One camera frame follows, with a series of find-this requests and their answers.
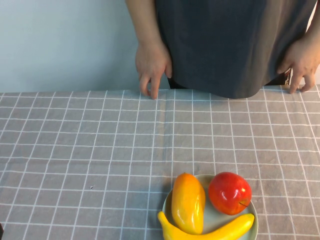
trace table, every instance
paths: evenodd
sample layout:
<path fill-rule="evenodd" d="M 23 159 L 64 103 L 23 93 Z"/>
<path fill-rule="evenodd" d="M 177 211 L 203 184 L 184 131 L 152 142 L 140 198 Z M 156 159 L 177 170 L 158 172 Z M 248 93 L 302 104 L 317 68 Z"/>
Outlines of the table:
<path fill-rule="evenodd" d="M 258 240 L 318 240 L 319 89 L 0 94 L 3 239 L 160 240 L 175 177 L 228 171 L 252 187 Z"/>

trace red apple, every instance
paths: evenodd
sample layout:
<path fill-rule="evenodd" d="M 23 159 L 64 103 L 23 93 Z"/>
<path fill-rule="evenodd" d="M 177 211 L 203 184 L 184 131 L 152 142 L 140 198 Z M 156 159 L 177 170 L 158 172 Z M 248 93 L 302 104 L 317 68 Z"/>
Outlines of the red apple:
<path fill-rule="evenodd" d="M 242 212 L 251 201 L 249 183 L 232 172 L 221 172 L 210 182 L 208 188 L 212 205 L 221 213 L 236 215 Z"/>

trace wrist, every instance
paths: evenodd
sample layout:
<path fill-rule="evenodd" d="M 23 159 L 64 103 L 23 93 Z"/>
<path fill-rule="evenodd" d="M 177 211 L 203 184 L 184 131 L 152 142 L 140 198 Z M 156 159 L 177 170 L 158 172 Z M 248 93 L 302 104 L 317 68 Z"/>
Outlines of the wrist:
<path fill-rule="evenodd" d="M 157 45 L 162 45 L 162 39 L 161 37 L 143 37 L 143 38 L 139 38 L 138 37 L 138 43 L 141 46 L 157 46 Z"/>

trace dark gray apron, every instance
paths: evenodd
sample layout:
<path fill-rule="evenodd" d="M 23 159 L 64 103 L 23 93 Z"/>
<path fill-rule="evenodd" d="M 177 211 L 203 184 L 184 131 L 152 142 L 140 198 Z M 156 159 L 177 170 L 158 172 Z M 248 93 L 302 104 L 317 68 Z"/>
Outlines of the dark gray apron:
<path fill-rule="evenodd" d="M 279 78 L 317 0 L 156 0 L 174 82 L 240 99 Z"/>

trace light green plate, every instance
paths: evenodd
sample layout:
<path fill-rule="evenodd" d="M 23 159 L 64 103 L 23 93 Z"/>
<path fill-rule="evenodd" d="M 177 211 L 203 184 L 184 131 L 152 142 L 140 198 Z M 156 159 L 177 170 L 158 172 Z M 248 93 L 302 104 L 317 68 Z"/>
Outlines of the light green plate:
<path fill-rule="evenodd" d="M 245 210 L 243 210 L 241 213 L 237 215 L 229 216 L 229 215 L 220 213 L 213 207 L 208 196 L 209 183 L 213 179 L 214 175 L 196 175 L 195 177 L 199 180 L 199 182 L 201 183 L 205 191 L 204 226 L 203 226 L 202 233 L 203 234 L 211 233 L 214 230 L 222 227 L 223 225 L 231 222 L 236 217 L 242 214 L 251 213 L 254 215 L 253 225 L 245 235 L 239 238 L 239 240 L 256 240 L 258 235 L 258 216 L 252 202 L 250 202 L 250 205 Z M 166 197 L 163 204 L 162 211 L 164 212 L 168 221 L 171 224 L 176 226 L 172 218 L 171 202 L 172 202 L 172 191 Z"/>

